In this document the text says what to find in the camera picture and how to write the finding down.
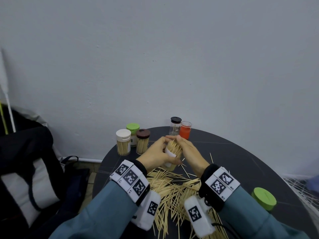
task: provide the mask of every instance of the white cap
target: white cap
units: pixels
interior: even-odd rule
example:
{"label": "white cap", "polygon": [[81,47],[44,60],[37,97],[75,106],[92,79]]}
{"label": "white cap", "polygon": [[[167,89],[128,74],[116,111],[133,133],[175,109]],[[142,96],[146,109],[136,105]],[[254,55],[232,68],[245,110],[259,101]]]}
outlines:
{"label": "white cap", "polygon": [[131,131],[128,129],[120,129],[116,132],[116,140],[119,142],[127,142],[131,140]]}

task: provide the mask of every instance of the green lid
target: green lid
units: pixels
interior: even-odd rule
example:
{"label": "green lid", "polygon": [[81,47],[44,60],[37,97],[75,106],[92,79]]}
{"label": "green lid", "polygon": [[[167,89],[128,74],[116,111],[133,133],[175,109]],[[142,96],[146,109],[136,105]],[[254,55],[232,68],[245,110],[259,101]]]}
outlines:
{"label": "green lid", "polygon": [[251,196],[267,211],[271,211],[277,204],[276,198],[263,188],[255,188]]}
{"label": "green lid", "polygon": [[129,123],[126,125],[126,129],[130,130],[132,134],[135,134],[139,129],[139,124],[137,123]]}

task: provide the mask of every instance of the hand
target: hand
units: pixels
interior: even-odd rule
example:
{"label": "hand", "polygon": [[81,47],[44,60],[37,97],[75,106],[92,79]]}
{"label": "hand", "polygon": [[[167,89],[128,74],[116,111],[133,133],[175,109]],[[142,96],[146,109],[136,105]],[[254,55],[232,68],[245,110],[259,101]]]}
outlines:
{"label": "hand", "polygon": [[165,143],[168,143],[169,141],[169,138],[161,137],[137,159],[144,165],[147,172],[150,172],[152,169],[156,169],[167,162],[181,164],[181,160],[170,157],[164,152],[166,147]]}
{"label": "hand", "polygon": [[197,148],[188,140],[182,138],[180,135],[177,136],[166,136],[169,139],[175,139],[181,148],[183,154],[192,167],[195,175],[200,178],[203,175],[204,170],[209,166],[209,163],[201,156]]}

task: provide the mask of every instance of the round table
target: round table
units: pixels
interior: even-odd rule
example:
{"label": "round table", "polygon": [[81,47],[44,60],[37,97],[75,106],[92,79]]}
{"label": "round table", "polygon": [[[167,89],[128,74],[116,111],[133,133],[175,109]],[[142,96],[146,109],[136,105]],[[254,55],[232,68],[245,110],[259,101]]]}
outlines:
{"label": "round table", "polygon": [[[161,136],[167,135],[169,127],[154,127],[149,130],[151,131],[150,146]],[[256,156],[224,138],[197,129],[191,130],[189,141],[194,144],[209,163],[212,162],[209,154],[211,153],[214,163],[229,170],[230,174],[241,183],[241,186],[249,194],[251,194],[255,187],[264,188],[272,193],[277,199],[277,205],[273,209],[272,215],[278,221],[304,231],[310,238],[319,237],[313,221],[295,193],[270,167]],[[123,160],[136,159],[138,157],[139,155],[136,153],[135,148],[131,149],[131,153],[128,156],[119,156],[115,145],[101,163],[94,182],[93,197],[109,182],[110,174],[115,171]],[[186,160],[184,160],[183,163],[186,165],[186,171],[193,173]],[[181,166],[176,167],[174,172],[187,177]],[[166,236],[167,239],[178,238],[176,223],[170,221],[168,232],[169,235]],[[136,238],[157,238],[157,233],[156,230],[156,236],[154,236],[153,229],[145,232],[130,223],[123,233],[122,238],[131,238],[132,235]],[[181,238],[189,238],[190,222],[183,222],[180,227],[180,235]]]}

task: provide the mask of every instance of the right hand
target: right hand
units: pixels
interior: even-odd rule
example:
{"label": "right hand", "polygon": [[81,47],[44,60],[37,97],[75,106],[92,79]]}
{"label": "right hand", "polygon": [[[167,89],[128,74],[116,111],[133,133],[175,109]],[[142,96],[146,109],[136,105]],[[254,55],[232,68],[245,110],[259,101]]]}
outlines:
{"label": "right hand", "polygon": [[167,138],[173,140],[175,139],[178,144],[183,149],[183,154],[192,167],[195,175],[201,178],[204,170],[209,166],[209,163],[201,156],[200,152],[195,148],[195,146],[188,140],[182,138],[180,135],[177,136],[166,136]]}

